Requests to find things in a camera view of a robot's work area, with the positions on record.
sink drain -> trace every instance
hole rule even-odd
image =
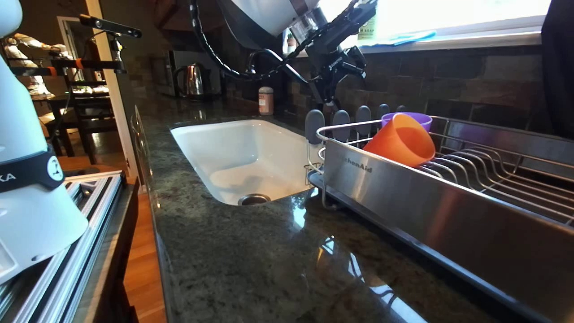
[[[245,204],[261,204],[261,202],[266,202],[270,200],[268,195],[265,193],[249,193],[247,197],[243,199],[238,199],[238,204],[240,206],[245,206]]]

wooden floor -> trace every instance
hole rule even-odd
[[[73,132],[69,132],[69,138],[73,143],[75,156],[58,157],[58,163],[66,173],[123,168],[123,154],[116,136],[107,134],[94,138],[98,159],[96,164],[89,164],[89,159],[82,152],[78,138]],[[166,321],[166,317],[146,191],[137,193],[137,209],[137,222],[130,242],[123,287],[128,303],[136,308],[137,321],[162,323]]]

kitchen counter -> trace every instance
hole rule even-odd
[[[168,129],[258,118],[252,102],[152,96],[137,112],[170,321],[514,317],[351,209],[322,208],[315,190],[254,206],[214,200]],[[292,116],[272,121],[302,129]]]

window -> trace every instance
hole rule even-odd
[[[322,5],[326,17],[347,3],[320,1],[327,1]],[[360,30],[358,44],[387,46],[415,39],[428,39],[417,46],[439,42],[442,48],[536,42],[548,3],[550,0],[378,0],[376,16]]]

metal rack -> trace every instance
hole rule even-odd
[[[433,116],[435,157],[412,168],[362,150],[378,127],[315,130],[322,202],[329,193],[516,312],[574,317],[574,141]]]

